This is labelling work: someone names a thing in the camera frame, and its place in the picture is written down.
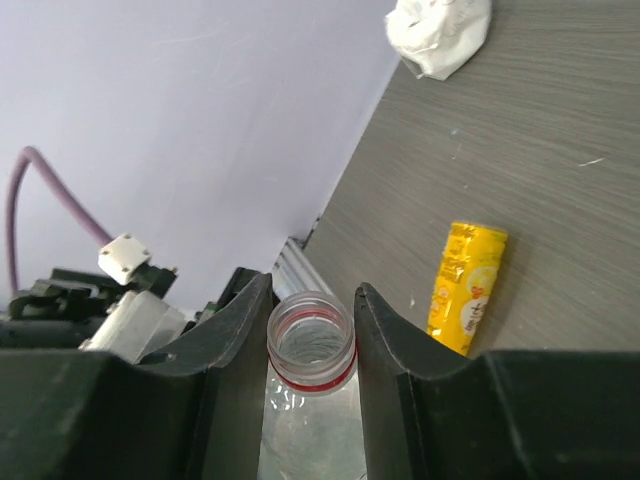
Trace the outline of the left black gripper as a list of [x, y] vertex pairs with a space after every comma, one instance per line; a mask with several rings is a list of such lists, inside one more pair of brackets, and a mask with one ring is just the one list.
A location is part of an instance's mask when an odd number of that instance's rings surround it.
[[217, 300], [208, 301], [194, 316], [196, 325], [205, 323], [216, 325], [232, 325], [245, 322], [255, 316], [256, 292], [249, 288], [255, 277], [260, 273], [253, 269], [236, 268]]

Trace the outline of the red cap clear bottle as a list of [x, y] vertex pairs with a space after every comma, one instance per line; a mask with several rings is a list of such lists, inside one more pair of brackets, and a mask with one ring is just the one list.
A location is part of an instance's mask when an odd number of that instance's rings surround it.
[[366, 461], [351, 314], [334, 296], [280, 301], [267, 324], [264, 459], [284, 479], [364, 479]]

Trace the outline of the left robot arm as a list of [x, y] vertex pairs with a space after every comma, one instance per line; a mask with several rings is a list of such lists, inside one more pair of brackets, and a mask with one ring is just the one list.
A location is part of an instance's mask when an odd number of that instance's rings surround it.
[[95, 334], [129, 289], [107, 276], [55, 268], [1, 312], [3, 349], [71, 349]]

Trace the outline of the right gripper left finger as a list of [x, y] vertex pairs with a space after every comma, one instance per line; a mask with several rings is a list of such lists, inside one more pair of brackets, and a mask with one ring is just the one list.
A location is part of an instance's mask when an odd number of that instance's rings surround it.
[[1, 354], [5, 479], [254, 479], [272, 278], [149, 362], [106, 352]]

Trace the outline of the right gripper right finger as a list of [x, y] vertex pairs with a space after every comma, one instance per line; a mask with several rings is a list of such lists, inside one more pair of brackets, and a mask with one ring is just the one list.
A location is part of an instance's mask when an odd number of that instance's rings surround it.
[[469, 359], [354, 297], [372, 479], [635, 479], [635, 352], [490, 351]]

